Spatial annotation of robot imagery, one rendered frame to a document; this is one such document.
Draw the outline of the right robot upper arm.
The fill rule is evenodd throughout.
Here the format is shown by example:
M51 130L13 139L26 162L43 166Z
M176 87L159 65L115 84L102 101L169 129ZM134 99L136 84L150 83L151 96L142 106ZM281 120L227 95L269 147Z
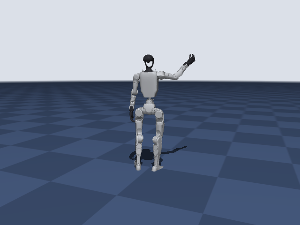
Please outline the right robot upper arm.
M166 72L164 72L164 71L157 72L157 77L158 77L160 80L163 80L163 79L177 80L177 79L178 79L177 77L175 77L175 74L172 75L172 74L166 73Z

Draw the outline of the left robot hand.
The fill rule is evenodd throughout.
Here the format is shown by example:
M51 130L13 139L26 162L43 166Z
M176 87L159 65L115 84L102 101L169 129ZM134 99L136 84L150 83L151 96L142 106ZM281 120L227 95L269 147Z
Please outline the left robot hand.
M133 106L130 106L130 119L131 119L131 121L132 122L135 122L134 120L133 120L133 118L134 118L134 116L133 116Z

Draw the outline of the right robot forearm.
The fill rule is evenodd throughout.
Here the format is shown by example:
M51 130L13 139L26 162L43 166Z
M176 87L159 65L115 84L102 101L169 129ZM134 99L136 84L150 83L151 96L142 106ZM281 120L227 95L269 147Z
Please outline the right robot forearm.
M182 76L183 72L186 70L186 68L188 67L188 65L182 65L180 67L180 69L175 73L175 77L179 78L180 76Z

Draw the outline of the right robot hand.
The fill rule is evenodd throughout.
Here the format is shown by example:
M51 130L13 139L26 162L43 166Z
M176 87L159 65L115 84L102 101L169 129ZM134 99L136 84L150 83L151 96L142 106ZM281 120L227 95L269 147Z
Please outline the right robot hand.
M192 64L193 62L195 61L195 56L192 54L192 57L191 57L191 55L189 55L189 59L188 59L188 61L187 62L185 62L183 65L190 65L190 64Z

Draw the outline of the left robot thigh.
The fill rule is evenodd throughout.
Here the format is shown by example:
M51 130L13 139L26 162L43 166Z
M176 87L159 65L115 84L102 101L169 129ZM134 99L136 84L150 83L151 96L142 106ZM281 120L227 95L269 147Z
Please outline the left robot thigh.
M143 107L139 107L135 111L135 129L138 135L138 143L143 142L142 127L143 127Z

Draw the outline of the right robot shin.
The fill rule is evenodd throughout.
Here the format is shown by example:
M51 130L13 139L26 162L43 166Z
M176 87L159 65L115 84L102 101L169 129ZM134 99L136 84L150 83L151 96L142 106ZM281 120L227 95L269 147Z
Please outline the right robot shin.
M162 139L161 137L157 138L157 144L153 145L153 154L154 154L154 166L159 167L159 159L162 150Z

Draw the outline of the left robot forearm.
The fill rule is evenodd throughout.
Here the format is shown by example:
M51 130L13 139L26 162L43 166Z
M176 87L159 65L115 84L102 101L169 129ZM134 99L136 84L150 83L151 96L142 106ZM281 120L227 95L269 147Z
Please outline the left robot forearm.
M132 91L131 91L130 106L133 106L133 109L134 109L136 96L135 96L135 95L132 95L132 92L133 92L133 89L132 89ZM130 106L129 106L129 108L130 108Z

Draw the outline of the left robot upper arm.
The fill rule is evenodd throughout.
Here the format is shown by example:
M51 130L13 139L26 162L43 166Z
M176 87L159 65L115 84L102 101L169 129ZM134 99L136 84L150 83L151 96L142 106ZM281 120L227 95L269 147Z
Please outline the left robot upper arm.
M138 83L139 83L139 75L140 73L137 73L133 76L133 92L132 92L132 95L137 95L138 94Z

